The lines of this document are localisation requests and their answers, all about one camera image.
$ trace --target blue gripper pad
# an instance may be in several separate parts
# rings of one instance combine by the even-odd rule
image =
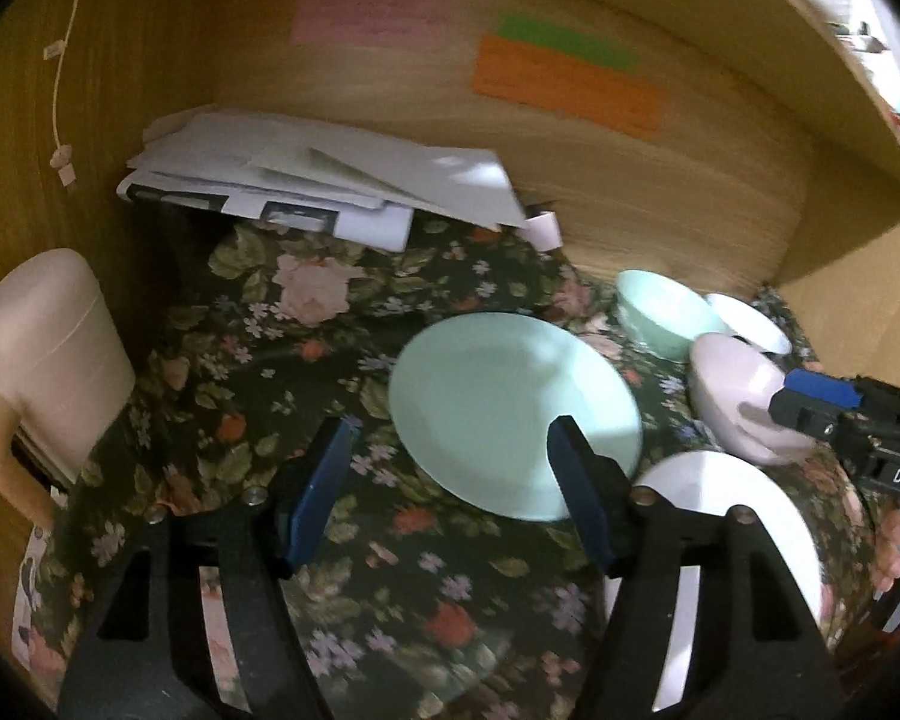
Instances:
[[[850,382],[803,368],[790,371],[783,380],[783,386],[784,389],[832,403],[846,410],[859,408],[863,401],[863,396]]]

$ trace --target wooden wall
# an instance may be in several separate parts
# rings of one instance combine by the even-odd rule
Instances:
[[[219,103],[492,148],[525,201],[554,203],[572,261],[655,269],[748,295],[799,221],[811,138],[754,84],[642,20],[588,0],[455,0],[437,50],[295,46],[295,0],[223,0]],[[480,37],[519,11],[636,52],[665,98],[650,143],[469,89]]]
[[[0,279],[41,250],[72,247],[103,285],[140,359],[173,288],[154,225],[114,196],[122,163],[153,117],[206,103],[205,21],[213,0],[82,0],[60,88],[60,132],[77,189],[48,161],[55,61],[72,0],[13,0],[0,15]],[[0,498],[0,648],[8,651],[15,573],[29,526]]]
[[[900,386],[900,184],[820,143],[775,281],[828,372]]]

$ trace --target white bowl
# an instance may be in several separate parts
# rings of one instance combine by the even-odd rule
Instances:
[[[706,302],[724,324],[730,327],[733,335],[746,338],[760,351],[790,354],[794,350],[794,345],[779,327],[754,307],[746,305],[743,300],[714,293],[706,297]]]
[[[674,506],[691,512],[722,517],[731,506],[749,506],[773,538],[813,618],[820,622],[823,583],[813,536],[793,501],[769,476],[722,452],[684,452],[658,463],[635,484],[653,488]],[[655,712],[677,704],[686,687],[697,627],[700,576],[699,566],[687,565],[680,570],[670,645],[653,702]],[[607,616],[612,614],[620,584],[620,580],[605,581]]]
[[[802,460],[814,441],[770,418],[783,371],[744,341],[719,333],[690,347],[690,402],[722,447],[761,466]]]

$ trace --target pink bowl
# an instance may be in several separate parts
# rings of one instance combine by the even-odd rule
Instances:
[[[783,371],[752,346],[720,333],[690,347],[690,400],[720,444],[759,466],[802,460],[813,439],[775,424],[768,408]]]

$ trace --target screw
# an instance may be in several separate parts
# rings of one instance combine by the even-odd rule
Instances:
[[[156,506],[151,506],[146,510],[146,512],[144,512],[144,519],[149,525],[156,525],[158,522],[163,522],[166,517],[167,507],[160,506],[159,504],[157,504]]]
[[[731,506],[730,513],[733,515],[733,518],[741,525],[752,525],[754,524],[754,522],[756,522],[756,512],[754,512],[754,510],[749,506]]]
[[[631,501],[637,506],[653,506],[656,503],[656,490],[646,488],[643,485],[631,490]]]
[[[260,506],[266,501],[266,488],[252,487],[244,490],[244,494],[240,496],[240,500],[247,506]]]

